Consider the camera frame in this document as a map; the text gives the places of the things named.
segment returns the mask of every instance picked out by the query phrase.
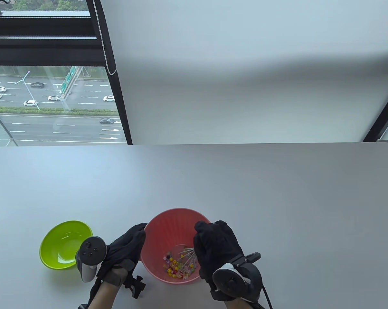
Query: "street lamp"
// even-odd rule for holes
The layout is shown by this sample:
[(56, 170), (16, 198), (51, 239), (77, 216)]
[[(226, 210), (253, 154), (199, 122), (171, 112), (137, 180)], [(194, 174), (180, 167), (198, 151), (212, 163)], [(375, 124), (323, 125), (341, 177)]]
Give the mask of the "street lamp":
[(31, 71), (28, 71), (28, 73), (25, 74), (25, 76), (24, 76), (20, 81), (17, 81), (16, 83), (14, 83), (14, 85), (16, 85), (16, 84), (18, 84), (18, 83), (20, 83), (20, 82), (22, 81), (22, 82), (25, 84), (25, 87), (26, 87), (26, 89), (28, 90), (29, 94), (31, 95), (32, 100), (34, 100), (34, 101), (36, 102), (36, 100), (33, 98), (33, 95), (32, 95), (32, 93), (31, 93), (31, 90), (29, 90), (29, 87), (26, 85), (26, 82), (25, 82), (25, 78), (28, 76), (28, 74), (29, 74), (30, 72), (31, 72)]

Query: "green bowl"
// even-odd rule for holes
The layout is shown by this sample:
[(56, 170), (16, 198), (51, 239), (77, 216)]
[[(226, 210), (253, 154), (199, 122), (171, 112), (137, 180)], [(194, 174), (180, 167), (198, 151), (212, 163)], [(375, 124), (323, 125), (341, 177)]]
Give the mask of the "green bowl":
[(82, 242), (92, 236), (81, 221), (66, 221), (46, 234), (39, 248), (42, 263), (51, 269), (66, 269), (76, 264), (75, 255)]

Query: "green road sign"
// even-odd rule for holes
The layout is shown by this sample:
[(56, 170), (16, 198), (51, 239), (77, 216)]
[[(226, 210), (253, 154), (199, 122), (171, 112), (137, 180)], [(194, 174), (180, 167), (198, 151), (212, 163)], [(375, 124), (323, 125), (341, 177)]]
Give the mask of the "green road sign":
[(65, 78), (67, 84), (69, 84), (69, 82), (71, 81), (71, 78), (72, 78), (71, 74), (68, 73), (68, 74), (66, 75), (66, 78)]
[(71, 73), (71, 75), (73, 75), (73, 74), (75, 73), (76, 68), (77, 68), (76, 66), (72, 66), (72, 67), (70, 68), (69, 72)]
[(61, 85), (61, 90), (62, 90), (62, 93), (65, 92), (65, 90), (66, 90), (66, 81), (64, 81), (64, 82), (62, 83), (62, 85)]

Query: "road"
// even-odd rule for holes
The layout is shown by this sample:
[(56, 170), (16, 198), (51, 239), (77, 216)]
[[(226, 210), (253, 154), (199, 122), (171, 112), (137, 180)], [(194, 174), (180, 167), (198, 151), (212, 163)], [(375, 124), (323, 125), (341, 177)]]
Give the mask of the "road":
[(2, 122), (19, 146), (126, 144), (121, 120), (100, 124), (99, 117), (4, 115)]
[[(23, 107), (24, 101), (31, 100), (31, 96), (22, 82), (14, 85), (20, 79), (12, 76), (0, 76), (0, 86), (8, 89), (4, 93), (1, 92), (0, 106)], [(30, 84), (35, 81), (44, 83), (45, 88), (31, 88)], [(39, 108), (63, 108), (61, 102), (48, 101), (48, 96), (59, 94), (63, 79), (30, 78), (28, 76), (25, 82), (31, 90), (33, 98), (38, 102)], [(110, 95), (112, 95), (112, 91), (108, 81), (77, 80), (72, 88), (72, 94), (66, 98), (66, 104), (69, 108), (117, 110), (115, 102), (103, 101), (103, 97)]]

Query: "pink bowl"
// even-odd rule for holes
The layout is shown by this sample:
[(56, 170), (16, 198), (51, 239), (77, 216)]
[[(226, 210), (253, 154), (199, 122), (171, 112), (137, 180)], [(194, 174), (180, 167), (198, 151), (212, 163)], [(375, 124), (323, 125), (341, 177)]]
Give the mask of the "pink bowl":
[(198, 221), (210, 222), (199, 212), (186, 208), (175, 208), (160, 213), (148, 223), (145, 227), (147, 237), (142, 248), (141, 261), (151, 275), (169, 284), (186, 284), (200, 276), (199, 266), (188, 277), (188, 280), (172, 278), (163, 268), (164, 255), (175, 246), (193, 247), (196, 234), (194, 226)]

